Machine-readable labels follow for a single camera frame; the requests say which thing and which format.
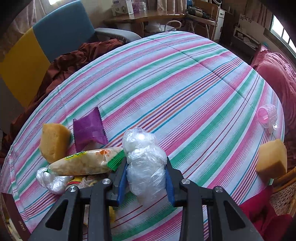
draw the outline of brown blanket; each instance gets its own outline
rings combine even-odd
[[[9,134],[2,140],[0,158],[5,158],[10,146],[27,119],[37,106],[54,90],[59,84],[70,77],[73,73],[86,66],[91,61],[109,51],[124,45],[124,42],[111,39],[105,42],[84,43],[77,51],[61,55],[49,66],[37,94],[26,108],[25,112],[19,115],[11,124]]]

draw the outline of blue gripper pad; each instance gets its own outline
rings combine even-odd
[[[118,197],[117,197],[117,202],[118,204],[120,205],[123,200],[124,200],[124,195],[125,195],[125,192],[126,192],[126,184],[127,184],[127,178],[126,178],[126,174],[127,174],[127,167],[128,167],[128,164],[126,163],[125,167],[124,167],[124,172],[121,176],[121,180],[120,180],[120,183],[119,183],[119,186],[118,186]]]
[[[165,166],[165,189],[167,191],[168,200],[173,206],[175,206],[174,186],[167,166]]]

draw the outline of tablecloth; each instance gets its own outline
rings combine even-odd
[[[277,107],[279,128],[269,134],[256,110]],[[154,133],[174,168],[200,186],[222,186],[238,203],[265,188],[255,172],[260,144],[284,138],[279,99],[265,80],[236,55],[201,36],[167,32],[119,47],[91,62],[40,104],[12,145],[1,188],[12,193],[30,232],[58,196],[35,180],[46,160],[38,149],[43,123],[62,123],[94,107],[109,146],[121,146],[127,129]],[[75,153],[73,138],[68,154]],[[182,210],[166,196],[143,207],[127,193],[115,208],[113,240],[178,240]],[[207,215],[204,209],[205,235]]]

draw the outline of screw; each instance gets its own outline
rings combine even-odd
[[[103,184],[109,184],[111,182],[111,180],[109,178],[105,178],[102,180]]]
[[[216,192],[223,192],[223,188],[220,187],[220,186],[216,186],[216,187],[215,187],[215,191],[216,191]]]
[[[68,188],[68,190],[69,190],[70,192],[75,192],[75,191],[77,190],[77,187],[76,187],[76,186],[70,186],[70,187]]]
[[[189,184],[190,183],[190,180],[189,179],[186,179],[186,178],[184,178],[184,179],[182,179],[182,181],[181,181],[183,184],[185,184],[185,185],[187,185],[187,184]]]

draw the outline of white box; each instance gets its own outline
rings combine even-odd
[[[133,14],[133,5],[131,4],[131,0],[113,0],[113,14],[116,16],[122,14]]]

